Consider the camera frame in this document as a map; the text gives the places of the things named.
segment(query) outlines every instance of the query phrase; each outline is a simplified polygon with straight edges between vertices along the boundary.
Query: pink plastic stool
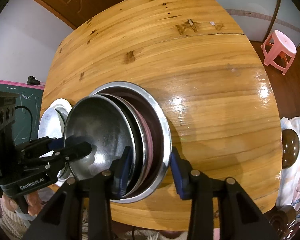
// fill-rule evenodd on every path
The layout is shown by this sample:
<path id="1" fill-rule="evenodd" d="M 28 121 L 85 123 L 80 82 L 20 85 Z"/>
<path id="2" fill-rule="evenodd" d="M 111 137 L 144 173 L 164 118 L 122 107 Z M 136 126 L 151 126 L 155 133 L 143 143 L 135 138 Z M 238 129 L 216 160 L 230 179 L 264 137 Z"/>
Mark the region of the pink plastic stool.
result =
<path id="1" fill-rule="evenodd" d="M 270 43 L 271 38 L 273 38 L 274 44 Z M 266 52 L 266 45 L 271 46 L 269 53 Z M 261 45 L 261 48 L 263 54 L 265 55 L 263 64 L 265 64 L 266 66 L 272 65 L 275 68 L 281 70 L 282 75 L 285 75 L 285 73 L 288 71 L 297 53 L 296 46 L 294 46 L 289 37 L 278 30 L 274 30 L 274 32 L 268 36 L 265 42 Z M 280 56 L 285 61 L 286 67 L 281 67 L 274 62 L 274 59 L 277 56 Z"/>

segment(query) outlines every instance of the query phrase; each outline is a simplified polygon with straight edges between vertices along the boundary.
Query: metal screw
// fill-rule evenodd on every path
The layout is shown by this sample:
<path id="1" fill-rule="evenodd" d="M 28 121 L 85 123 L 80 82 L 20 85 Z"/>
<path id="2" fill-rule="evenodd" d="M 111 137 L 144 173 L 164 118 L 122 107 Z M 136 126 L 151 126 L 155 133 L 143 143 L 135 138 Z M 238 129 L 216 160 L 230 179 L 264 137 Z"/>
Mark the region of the metal screw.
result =
<path id="1" fill-rule="evenodd" d="M 71 177 L 71 178 L 67 179 L 66 182 L 67 182 L 68 185 L 74 184 L 75 183 L 75 178 Z"/>
<path id="2" fill-rule="evenodd" d="M 198 177 L 198 176 L 200 175 L 200 171 L 198 171 L 198 170 L 192 170 L 192 171 L 190 172 L 190 174 L 191 174 L 192 176 Z"/>
<path id="3" fill-rule="evenodd" d="M 226 182 L 227 182 L 228 184 L 233 185 L 233 184 L 235 183 L 235 179 L 234 179 L 234 178 L 228 178 L 228 179 L 226 179 Z"/>
<path id="4" fill-rule="evenodd" d="M 107 177 L 107 176 L 110 176 L 111 175 L 111 170 L 105 170 L 102 172 L 102 175 Z"/>

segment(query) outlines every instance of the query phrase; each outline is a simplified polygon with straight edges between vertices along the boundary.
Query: green chalkboard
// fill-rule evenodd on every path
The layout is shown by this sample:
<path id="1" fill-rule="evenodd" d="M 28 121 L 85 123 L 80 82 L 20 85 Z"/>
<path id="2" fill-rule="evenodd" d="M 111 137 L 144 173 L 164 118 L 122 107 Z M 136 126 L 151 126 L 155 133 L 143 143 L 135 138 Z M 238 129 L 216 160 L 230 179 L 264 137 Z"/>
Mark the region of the green chalkboard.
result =
<path id="1" fill-rule="evenodd" d="M 0 84 L 0 91 L 17 93 L 20 95 L 16 98 L 16 106 L 22 105 L 30 109 L 33 116 L 31 140 L 37 139 L 43 90 L 32 87 Z M 15 123 L 12 125 L 12 138 L 14 139 L 15 145 L 29 140 L 30 129 L 30 114 L 25 109 L 17 109 Z"/>

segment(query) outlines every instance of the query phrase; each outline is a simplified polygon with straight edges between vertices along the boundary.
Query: brown floor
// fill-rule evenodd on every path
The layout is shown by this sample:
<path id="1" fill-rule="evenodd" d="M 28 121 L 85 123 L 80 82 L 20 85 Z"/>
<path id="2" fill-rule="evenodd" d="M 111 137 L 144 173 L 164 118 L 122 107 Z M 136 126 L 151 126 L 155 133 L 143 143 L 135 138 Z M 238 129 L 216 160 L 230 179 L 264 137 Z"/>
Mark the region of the brown floor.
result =
<path id="1" fill-rule="evenodd" d="M 264 55 L 260 47 L 262 43 L 251 44 L 263 62 Z M 285 76 L 282 75 L 282 71 L 271 65 L 264 67 L 277 101 L 280 118 L 300 116 L 300 47 L 297 48 L 296 57 Z"/>

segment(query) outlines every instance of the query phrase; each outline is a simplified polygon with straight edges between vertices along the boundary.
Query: table top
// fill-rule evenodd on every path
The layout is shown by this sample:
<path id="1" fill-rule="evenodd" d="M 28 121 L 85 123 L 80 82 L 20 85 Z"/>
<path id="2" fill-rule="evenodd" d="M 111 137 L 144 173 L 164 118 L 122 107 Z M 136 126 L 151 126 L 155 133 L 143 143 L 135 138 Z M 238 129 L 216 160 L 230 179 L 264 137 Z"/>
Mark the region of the table top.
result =
<path id="1" fill-rule="evenodd" d="M 274 94 L 249 40 L 215 0 L 126 0 L 88 20 L 58 47 L 41 114 L 57 98 L 74 105 L 112 81 L 157 99 L 172 144 L 194 169 L 234 177 L 263 212 L 274 206 L 282 165 Z M 169 170 L 148 198 L 111 211 L 121 223 L 182 231 L 190 207 Z M 215 227 L 217 209 L 215 201 Z"/>

